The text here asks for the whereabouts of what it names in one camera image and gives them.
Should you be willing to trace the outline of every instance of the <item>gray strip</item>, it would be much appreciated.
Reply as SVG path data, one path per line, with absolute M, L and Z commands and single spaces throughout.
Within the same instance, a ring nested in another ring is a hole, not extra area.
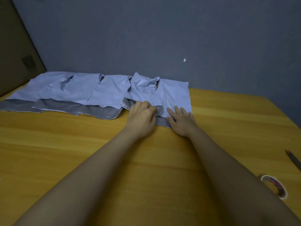
M 135 105 L 135 103 L 136 103 L 136 101 L 134 101 L 132 99 L 124 98 L 121 105 L 125 109 L 130 110 L 131 106 Z M 156 125 L 171 128 L 167 119 L 165 117 L 160 116 L 163 113 L 163 106 L 158 105 L 156 107 L 158 109 L 158 114 L 156 114 Z
M 41 110 L 60 111 L 73 115 L 85 114 L 104 120 L 116 118 L 122 110 L 122 108 L 102 108 L 98 105 L 82 105 L 76 102 L 57 101 L 54 99 L 39 99 L 34 103 L 33 107 Z
M 1 111 L 16 111 L 16 112 L 34 112 L 42 113 L 43 110 L 32 108 L 34 102 L 19 100 L 19 99 L 9 99 L 0 101 Z

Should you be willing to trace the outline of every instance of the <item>tape roll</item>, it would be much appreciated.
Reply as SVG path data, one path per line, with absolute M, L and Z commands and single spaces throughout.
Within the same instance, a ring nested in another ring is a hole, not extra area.
M 279 182 L 276 178 L 269 176 L 269 175 L 262 175 L 260 180 L 263 182 L 264 180 L 269 181 L 271 183 L 273 183 L 273 185 L 275 185 L 278 189 L 278 197 L 281 200 L 284 200 L 288 197 L 288 193 L 284 187 L 284 185 L 282 185 L 281 182 Z

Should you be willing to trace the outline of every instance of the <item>person's right arm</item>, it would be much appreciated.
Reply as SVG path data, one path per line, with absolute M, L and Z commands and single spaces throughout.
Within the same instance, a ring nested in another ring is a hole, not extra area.
M 168 109 L 172 129 L 193 143 L 222 202 L 237 225 L 301 225 L 299 218 L 254 174 L 218 146 L 192 113 Z

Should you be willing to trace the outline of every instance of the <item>dark pen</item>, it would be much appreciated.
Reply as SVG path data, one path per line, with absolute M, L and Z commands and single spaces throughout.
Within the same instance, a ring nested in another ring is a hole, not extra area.
M 291 159 L 291 161 L 298 167 L 299 171 L 301 171 L 301 162 L 294 156 L 294 154 L 288 150 L 285 150 L 288 157 Z

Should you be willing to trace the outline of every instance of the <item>wood grain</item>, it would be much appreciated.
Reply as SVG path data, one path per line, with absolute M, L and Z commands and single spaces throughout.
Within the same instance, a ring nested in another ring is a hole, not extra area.
M 278 178 L 284 202 L 301 218 L 300 129 L 263 97 L 190 89 L 198 124 L 254 174 Z M 46 111 L 0 111 L 0 225 L 11 225 L 34 202 L 125 125 Z M 157 126 L 128 152 L 90 225 L 225 225 L 220 204 L 191 143 Z

